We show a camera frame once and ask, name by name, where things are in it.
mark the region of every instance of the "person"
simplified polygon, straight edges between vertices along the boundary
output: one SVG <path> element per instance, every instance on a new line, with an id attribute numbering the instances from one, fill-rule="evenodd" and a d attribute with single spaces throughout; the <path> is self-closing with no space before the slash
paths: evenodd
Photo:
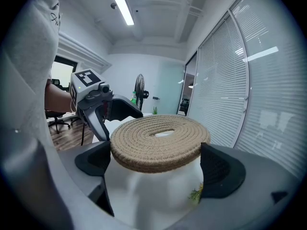
<path id="1" fill-rule="evenodd" d="M 28 0 L 0 48 L 1 126 L 21 129 L 45 147 L 54 147 L 45 109 L 74 111 L 70 94 L 48 80 L 59 25 L 59 0 Z"/>

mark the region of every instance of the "doorway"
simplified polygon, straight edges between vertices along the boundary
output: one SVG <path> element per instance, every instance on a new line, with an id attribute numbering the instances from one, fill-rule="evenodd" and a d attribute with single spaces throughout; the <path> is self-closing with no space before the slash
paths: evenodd
<path id="1" fill-rule="evenodd" d="M 196 74 L 196 59 L 197 59 L 197 52 L 192 56 L 192 58 L 186 64 L 184 80 L 179 82 L 183 85 L 180 103 L 178 107 L 178 113 L 177 113 L 179 115 L 186 116 L 189 110 L 189 104 L 192 96 L 194 79 Z"/>

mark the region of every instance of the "standing fan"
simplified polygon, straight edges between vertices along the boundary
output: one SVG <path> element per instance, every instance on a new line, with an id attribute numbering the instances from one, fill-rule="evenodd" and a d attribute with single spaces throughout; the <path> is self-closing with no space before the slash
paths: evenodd
<path id="1" fill-rule="evenodd" d="M 136 95 L 136 106 L 142 110 L 144 99 L 148 98 L 148 91 L 144 91 L 144 77 L 142 74 L 138 75 L 135 82 L 134 87 L 135 95 Z"/>

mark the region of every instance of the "white ceiling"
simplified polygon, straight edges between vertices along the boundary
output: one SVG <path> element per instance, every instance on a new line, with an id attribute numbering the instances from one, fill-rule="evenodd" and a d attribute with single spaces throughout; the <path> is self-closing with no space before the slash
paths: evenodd
<path id="1" fill-rule="evenodd" d="M 112 9 L 114 0 L 74 0 L 83 6 L 112 43 L 147 36 L 172 37 L 187 41 L 201 16 L 205 0 L 126 0 L 132 11 L 135 25 L 127 26 L 119 9 Z"/>

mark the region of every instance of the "office chair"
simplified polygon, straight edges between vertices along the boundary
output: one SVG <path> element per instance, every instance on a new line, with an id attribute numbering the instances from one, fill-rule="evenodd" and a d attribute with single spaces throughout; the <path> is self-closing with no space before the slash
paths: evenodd
<path id="1" fill-rule="evenodd" d="M 51 83 L 54 84 L 55 86 L 57 86 L 59 89 L 65 91 L 65 88 L 63 88 L 63 86 L 60 84 L 60 81 L 59 79 L 52 79 L 51 80 Z M 58 112 L 53 112 L 53 111 L 48 111 L 48 110 L 45 110 L 45 115 L 46 115 L 46 118 L 54 118 L 54 121 L 51 122 L 48 127 L 51 127 L 53 125 L 56 126 L 56 130 L 57 130 L 57 134 L 59 134 L 59 131 L 58 131 L 58 124 L 59 125 L 67 125 L 68 126 L 68 129 L 71 128 L 71 126 L 68 124 L 68 123 L 65 123 L 63 121 L 59 121 L 58 118 L 59 117 L 62 117 L 65 113 L 58 113 Z"/>

